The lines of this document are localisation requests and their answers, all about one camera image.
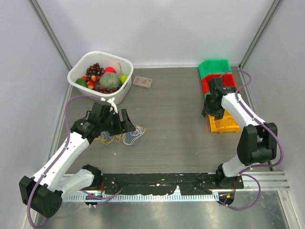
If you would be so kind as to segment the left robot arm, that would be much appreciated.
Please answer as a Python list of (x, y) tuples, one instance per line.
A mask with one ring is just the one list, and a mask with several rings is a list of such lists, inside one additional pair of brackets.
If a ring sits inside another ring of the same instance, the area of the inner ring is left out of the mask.
[(32, 177), (24, 176), (20, 182), (22, 202), (28, 210), (49, 219), (59, 210), (62, 202), (75, 192), (88, 187), (97, 190), (103, 180), (102, 172), (85, 165), (70, 178), (62, 177), (77, 157), (101, 135), (110, 136), (135, 131), (127, 110), (117, 111), (115, 104), (95, 102), (87, 118), (74, 122), (66, 140), (52, 158)]

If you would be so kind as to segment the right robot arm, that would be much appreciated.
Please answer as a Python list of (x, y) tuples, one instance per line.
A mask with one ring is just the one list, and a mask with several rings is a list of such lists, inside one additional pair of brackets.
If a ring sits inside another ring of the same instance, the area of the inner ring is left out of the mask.
[(222, 78), (208, 82), (210, 93), (206, 96), (202, 115), (221, 119), (228, 111), (241, 128), (236, 155), (220, 164), (215, 173), (216, 185), (230, 187), (238, 176), (250, 166), (265, 166), (276, 158), (277, 126), (266, 123), (244, 102), (235, 87), (226, 87)]

